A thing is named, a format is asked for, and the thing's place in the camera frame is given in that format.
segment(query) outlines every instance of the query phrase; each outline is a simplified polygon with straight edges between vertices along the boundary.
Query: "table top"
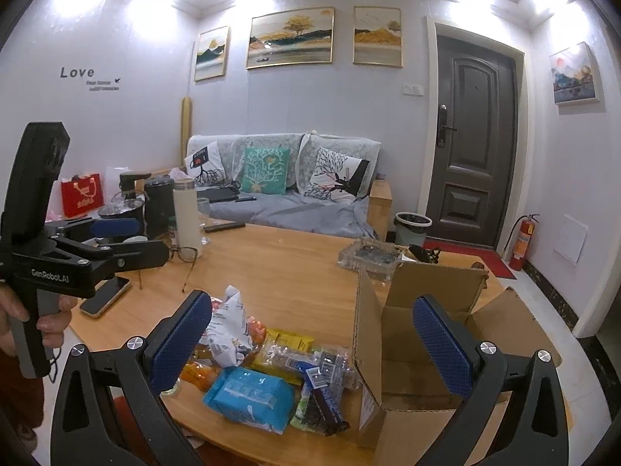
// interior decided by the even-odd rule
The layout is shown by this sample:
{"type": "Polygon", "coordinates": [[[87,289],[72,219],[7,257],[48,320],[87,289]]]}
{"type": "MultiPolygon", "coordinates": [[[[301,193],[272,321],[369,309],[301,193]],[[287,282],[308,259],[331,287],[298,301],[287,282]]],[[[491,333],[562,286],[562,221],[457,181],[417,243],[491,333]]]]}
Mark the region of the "table top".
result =
{"type": "MultiPolygon", "coordinates": [[[[171,316],[192,289],[215,297],[233,285],[240,289],[248,315],[268,327],[315,338],[318,344],[352,344],[357,274],[337,265],[338,252],[349,238],[247,225],[209,235],[212,242],[197,261],[186,294],[181,288],[190,265],[175,259],[162,268],[123,274],[134,287],[100,319],[73,312],[71,326],[92,351],[118,348],[132,336],[147,336],[163,317],[171,316]]],[[[475,256],[442,253],[440,263],[470,267],[475,256]]],[[[380,299],[389,285],[374,282],[380,299]]],[[[503,287],[490,273],[477,308],[496,297],[503,287]]],[[[174,395],[164,397],[169,412],[182,426],[223,449],[259,464],[324,466],[371,464],[373,451],[355,445],[361,391],[346,391],[343,413],[352,429],[326,438],[288,426],[282,436],[233,423],[202,403],[203,393],[182,382],[174,395]]]]}

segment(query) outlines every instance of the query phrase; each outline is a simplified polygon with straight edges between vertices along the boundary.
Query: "door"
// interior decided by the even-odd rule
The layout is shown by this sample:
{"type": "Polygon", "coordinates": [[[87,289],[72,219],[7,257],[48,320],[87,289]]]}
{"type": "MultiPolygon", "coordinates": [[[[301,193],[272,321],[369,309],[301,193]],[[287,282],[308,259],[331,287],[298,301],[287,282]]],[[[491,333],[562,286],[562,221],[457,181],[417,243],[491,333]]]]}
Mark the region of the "door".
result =
{"type": "Polygon", "coordinates": [[[515,161],[515,62],[438,37],[438,71],[439,127],[427,204],[434,224],[428,235],[494,247],[515,161]]]}

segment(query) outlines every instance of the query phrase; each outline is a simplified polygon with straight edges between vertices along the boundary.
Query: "white wall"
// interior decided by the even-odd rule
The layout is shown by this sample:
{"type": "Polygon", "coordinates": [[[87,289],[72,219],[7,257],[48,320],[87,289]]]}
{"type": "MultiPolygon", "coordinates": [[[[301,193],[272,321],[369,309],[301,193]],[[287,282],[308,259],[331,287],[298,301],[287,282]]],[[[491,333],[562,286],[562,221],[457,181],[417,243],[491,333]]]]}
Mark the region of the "white wall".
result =
{"type": "Polygon", "coordinates": [[[495,16],[468,12],[443,0],[259,0],[200,23],[199,31],[231,26],[227,74],[191,82],[193,133],[307,132],[365,136],[382,142],[380,172],[392,187],[393,210],[413,210],[423,175],[429,89],[425,16],[452,21],[518,49],[530,34],[495,16]],[[353,7],[399,7],[402,69],[352,64],[353,7]],[[303,7],[335,7],[332,64],[245,69],[251,17],[303,7]],[[401,94],[403,83],[425,88],[424,97],[401,94]]]}
{"type": "Polygon", "coordinates": [[[611,256],[619,249],[619,61],[601,19],[585,0],[565,6],[539,26],[533,41],[537,141],[527,212],[541,217],[529,259],[580,317],[610,277],[611,256]],[[602,100],[557,107],[549,57],[580,42],[594,53],[602,100]],[[589,227],[577,266],[554,250],[564,214],[589,227]]]}
{"type": "Polygon", "coordinates": [[[30,121],[64,123],[64,177],[178,163],[196,25],[147,0],[35,0],[0,52],[0,201],[30,121]],[[86,75],[61,79],[63,66],[120,77],[120,89],[90,92],[86,75]]]}

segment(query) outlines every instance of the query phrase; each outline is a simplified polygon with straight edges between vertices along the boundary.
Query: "red gift bag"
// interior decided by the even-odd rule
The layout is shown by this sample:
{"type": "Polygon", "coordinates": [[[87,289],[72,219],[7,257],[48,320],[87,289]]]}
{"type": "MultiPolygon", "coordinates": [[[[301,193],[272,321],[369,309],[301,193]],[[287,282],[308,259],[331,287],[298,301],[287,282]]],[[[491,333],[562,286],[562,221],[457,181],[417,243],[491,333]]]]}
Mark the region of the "red gift bag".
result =
{"type": "Polygon", "coordinates": [[[98,173],[85,177],[76,175],[70,181],[62,182],[60,190],[65,217],[83,216],[104,206],[104,193],[98,173]]]}

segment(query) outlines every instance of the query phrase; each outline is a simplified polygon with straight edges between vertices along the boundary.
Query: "framed painting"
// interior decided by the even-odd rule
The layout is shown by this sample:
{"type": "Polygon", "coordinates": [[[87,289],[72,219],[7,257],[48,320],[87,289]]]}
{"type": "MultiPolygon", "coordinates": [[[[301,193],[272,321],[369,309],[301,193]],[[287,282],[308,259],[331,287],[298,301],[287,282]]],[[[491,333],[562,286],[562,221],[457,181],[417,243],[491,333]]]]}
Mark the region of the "framed painting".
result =
{"type": "Polygon", "coordinates": [[[286,10],[252,19],[246,68],[331,63],[334,8],[286,10]]]}
{"type": "Polygon", "coordinates": [[[353,62],[403,67],[401,9],[354,7],[353,62]]]}
{"type": "Polygon", "coordinates": [[[227,71],[229,56],[229,27],[201,33],[196,50],[194,80],[212,79],[223,76],[227,71]]]}
{"type": "Polygon", "coordinates": [[[550,56],[554,102],[557,105],[598,102],[595,61],[591,49],[580,42],[550,56]]]}

